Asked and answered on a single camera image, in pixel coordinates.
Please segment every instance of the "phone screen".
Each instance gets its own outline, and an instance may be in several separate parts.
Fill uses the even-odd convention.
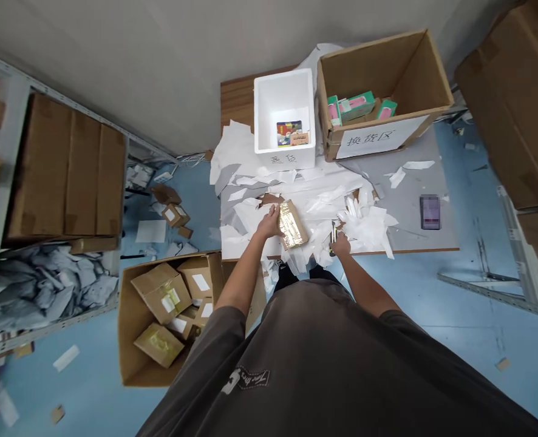
[[[421,229],[441,229],[441,204],[439,196],[421,196]]]

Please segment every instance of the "t-shirt logo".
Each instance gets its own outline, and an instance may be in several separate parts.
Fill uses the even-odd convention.
[[[222,388],[221,392],[227,395],[235,388],[239,386],[241,390],[248,390],[249,388],[264,387],[269,384],[269,371],[264,370],[257,373],[249,373],[243,366],[238,366],[228,378],[228,382]]]

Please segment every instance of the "black pants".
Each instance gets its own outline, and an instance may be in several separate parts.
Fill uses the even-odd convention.
[[[336,279],[336,277],[332,273],[328,272],[327,270],[324,270],[321,265],[317,265],[310,270],[310,279],[329,279],[339,284],[341,287],[344,286],[340,283],[338,279]],[[274,293],[277,290],[281,290],[288,285],[296,283],[298,280],[299,279],[291,272],[287,264],[282,265],[279,269],[279,280],[275,285]]]

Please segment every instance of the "white wall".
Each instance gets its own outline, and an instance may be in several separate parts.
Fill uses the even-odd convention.
[[[452,73],[510,2],[0,0],[0,57],[181,154],[218,143],[221,81],[425,27]]]

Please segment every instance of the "white styrofoam box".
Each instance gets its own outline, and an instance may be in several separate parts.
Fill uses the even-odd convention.
[[[316,164],[316,121],[311,69],[292,70],[254,81],[255,153],[275,171],[303,170]],[[301,120],[310,143],[278,147],[277,123]]]

